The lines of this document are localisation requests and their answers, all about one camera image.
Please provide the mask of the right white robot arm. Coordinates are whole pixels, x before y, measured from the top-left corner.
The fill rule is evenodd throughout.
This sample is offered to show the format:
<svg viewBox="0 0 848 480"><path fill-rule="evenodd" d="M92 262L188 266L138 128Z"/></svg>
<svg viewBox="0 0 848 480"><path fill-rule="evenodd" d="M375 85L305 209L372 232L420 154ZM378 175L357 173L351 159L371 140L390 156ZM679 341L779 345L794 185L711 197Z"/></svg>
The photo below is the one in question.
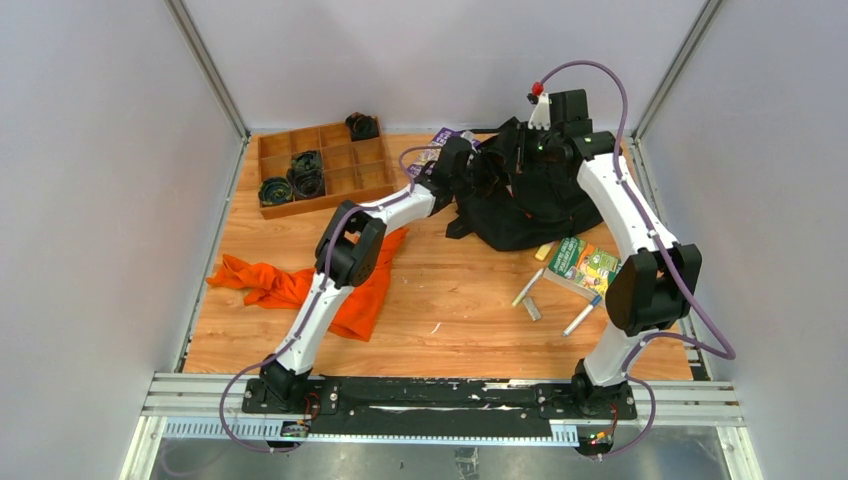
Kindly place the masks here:
<svg viewBox="0 0 848 480"><path fill-rule="evenodd" d="M594 131L584 90L549 94L535 84L528 98L534 109L527 127L539 133L534 152L575 168L623 261L605 294L609 322L571 379L573 408L592 418L624 397L630 365L647 343L688 314L685 296L697 283L702 256L695 245L678 242L633 185L620 139Z"/></svg>

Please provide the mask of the black backpack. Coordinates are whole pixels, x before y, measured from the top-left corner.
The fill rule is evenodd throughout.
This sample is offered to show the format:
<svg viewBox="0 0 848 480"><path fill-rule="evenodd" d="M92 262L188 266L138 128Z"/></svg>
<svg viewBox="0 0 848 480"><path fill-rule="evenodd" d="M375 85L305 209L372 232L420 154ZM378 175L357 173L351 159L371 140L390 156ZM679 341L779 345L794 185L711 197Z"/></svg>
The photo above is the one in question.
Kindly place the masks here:
<svg viewBox="0 0 848 480"><path fill-rule="evenodd" d="M452 178L457 217L445 236L475 235L499 252L539 247L584 233L602 215L579 186L579 164L546 150L548 134L512 117L475 147Z"/></svg>

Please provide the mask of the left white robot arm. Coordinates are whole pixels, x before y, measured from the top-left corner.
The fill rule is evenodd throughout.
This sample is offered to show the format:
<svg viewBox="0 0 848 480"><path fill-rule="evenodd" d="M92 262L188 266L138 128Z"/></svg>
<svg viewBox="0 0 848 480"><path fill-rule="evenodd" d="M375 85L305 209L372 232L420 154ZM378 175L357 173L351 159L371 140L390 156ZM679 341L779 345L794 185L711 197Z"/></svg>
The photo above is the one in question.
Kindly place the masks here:
<svg viewBox="0 0 848 480"><path fill-rule="evenodd" d="M260 366L268 400L279 411L293 413L304 405L322 339L343 303L376 270L387 234L448 206L474 154L472 133L450 136L435 163L422 168L406 187L372 202L346 200L339 205L316 246L306 300L284 339Z"/></svg>

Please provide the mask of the purple Treehouse book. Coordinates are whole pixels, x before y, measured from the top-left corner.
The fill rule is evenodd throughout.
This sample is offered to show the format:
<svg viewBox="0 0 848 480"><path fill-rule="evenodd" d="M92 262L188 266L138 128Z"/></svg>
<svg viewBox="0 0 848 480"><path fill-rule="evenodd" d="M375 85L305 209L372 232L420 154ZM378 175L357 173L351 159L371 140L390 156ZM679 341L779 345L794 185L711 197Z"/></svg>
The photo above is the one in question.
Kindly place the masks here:
<svg viewBox="0 0 848 480"><path fill-rule="evenodd" d="M438 159L441 147L445 145L449 138L459 137L462 135L462 131L442 127L434 134L434 136L428 143L428 149L415 151L417 156L409 165L406 166L407 172L413 177L418 176L422 172L430 173L435 165L436 160Z"/></svg>

